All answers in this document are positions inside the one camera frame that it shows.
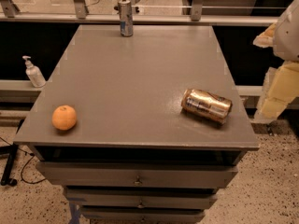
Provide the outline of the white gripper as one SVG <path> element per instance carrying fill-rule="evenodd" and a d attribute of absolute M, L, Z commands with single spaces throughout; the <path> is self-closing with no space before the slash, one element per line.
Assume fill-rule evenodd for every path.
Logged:
<path fill-rule="evenodd" d="M 274 54 L 286 61 L 268 69 L 254 114 L 255 121 L 274 121 L 299 96 L 299 0 L 292 1 L 277 24 L 257 35 L 253 45 L 273 46 Z"/>

